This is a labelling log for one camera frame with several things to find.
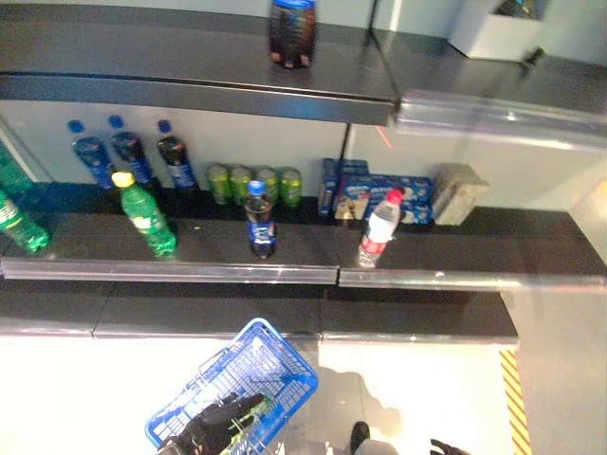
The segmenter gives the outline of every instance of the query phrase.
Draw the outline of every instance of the bottle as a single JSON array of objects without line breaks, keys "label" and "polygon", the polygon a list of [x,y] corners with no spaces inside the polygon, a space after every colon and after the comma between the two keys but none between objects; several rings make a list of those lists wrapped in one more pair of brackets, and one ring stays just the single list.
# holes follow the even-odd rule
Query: bottle
[{"label": "bottle", "polygon": [[193,176],[185,144],[177,137],[170,136],[172,128],[168,120],[159,121],[158,130],[163,135],[167,135],[159,140],[156,146],[169,168],[169,173],[175,182],[175,189],[179,194],[188,198],[196,197],[199,188],[196,178]]},{"label": "bottle", "polygon": [[28,176],[12,159],[9,149],[0,140],[0,186],[13,197],[20,196],[31,189]]},{"label": "bottle", "polygon": [[274,63],[285,68],[312,65],[316,43],[316,1],[272,0],[268,35]]},{"label": "bottle", "polygon": [[248,239],[250,249],[259,258],[266,259],[274,254],[276,237],[274,222],[271,220],[272,201],[266,196],[266,184],[259,180],[248,182],[247,211]]},{"label": "bottle", "polygon": [[49,243],[48,233],[20,211],[3,191],[0,191],[0,230],[29,253],[44,249]]},{"label": "bottle", "polygon": [[[124,128],[121,116],[110,116],[107,121],[115,130]],[[141,140],[129,131],[119,131],[110,139],[110,143],[116,155],[129,163],[129,168],[137,183],[147,191],[160,193],[160,184],[145,157]]]},{"label": "bottle", "polygon": [[70,120],[67,128],[74,135],[72,150],[88,168],[97,184],[104,190],[113,190],[112,173],[116,170],[98,137],[84,136],[84,125],[79,120]]},{"label": "bottle", "polygon": [[403,193],[390,190],[386,199],[381,202],[369,217],[367,229],[359,246],[359,265],[375,267],[377,260],[392,240],[396,227],[400,222],[400,203]]},{"label": "bottle", "polygon": [[157,257],[171,255],[176,248],[175,235],[167,227],[154,196],[135,183],[131,173],[114,173],[112,180],[121,189],[121,203],[131,223],[143,234]]}]

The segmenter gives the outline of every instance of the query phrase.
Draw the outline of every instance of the red bottle cap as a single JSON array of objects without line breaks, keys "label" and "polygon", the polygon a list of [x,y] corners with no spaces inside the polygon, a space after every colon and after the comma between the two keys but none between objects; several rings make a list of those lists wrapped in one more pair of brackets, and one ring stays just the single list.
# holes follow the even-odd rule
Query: red bottle cap
[{"label": "red bottle cap", "polygon": [[402,193],[402,191],[389,190],[388,194],[386,195],[386,200],[388,202],[390,202],[391,204],[400,204],[403,197],[404,197],[404,194]]}]

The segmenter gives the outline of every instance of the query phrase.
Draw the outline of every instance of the green can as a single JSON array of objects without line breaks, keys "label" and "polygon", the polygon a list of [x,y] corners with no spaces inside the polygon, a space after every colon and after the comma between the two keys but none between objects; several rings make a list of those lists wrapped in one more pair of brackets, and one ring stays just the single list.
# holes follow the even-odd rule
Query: green can
[{"label": "green can", "polygon": [[283,170],[281,198],[290,209],[296,209],[302,201],[302,174],[294,168]]},{"label": "green can", "polygon": [[278,177],[276,172],[269,166],[262,166],[257,170],[257,180],[266,184],[266,195],[276,204],[278,200]]},{"label": "green can", "polygon": [[248,199],[248,182],[251,180],[250,170],[237,164],[231,168],[230,186],[234,202],[239,206],[245,205]]},{"label": "green can", "polygon": [[225,206],[231,201],[230,172],[223,164],[212,163],[207,168],[207,179],[212,197],[220,206]]}]

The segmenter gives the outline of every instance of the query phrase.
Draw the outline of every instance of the shoe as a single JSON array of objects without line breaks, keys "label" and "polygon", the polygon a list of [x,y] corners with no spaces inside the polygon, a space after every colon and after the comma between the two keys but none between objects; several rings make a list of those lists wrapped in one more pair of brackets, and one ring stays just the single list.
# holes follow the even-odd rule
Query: shoe
[{"label": "shoe", "polygon": [[354,455],[365,439],[371,438],[369,426],[364,422],[356,422],[350,435],[350,453]]}]

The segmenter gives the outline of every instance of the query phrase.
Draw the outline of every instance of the sprite bottle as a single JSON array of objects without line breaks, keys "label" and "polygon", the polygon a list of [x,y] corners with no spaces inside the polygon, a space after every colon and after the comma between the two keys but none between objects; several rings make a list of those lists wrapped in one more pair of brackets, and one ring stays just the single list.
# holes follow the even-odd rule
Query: sprite bottle
[{"label": "sprite bottle", "polygon": [[44,249],[49,243],[48,233],[20,211],[3,191],[0,191],[0,230],[29,253]]},{"label": "sprite bottle", "polygon": [[114,185],[121,189],[121,203],[131,223],[143,234],[157,257],[171,255],[176,248],[175,235],[167,227],[154,196],[135,183],[131,173],[113,173]]}]

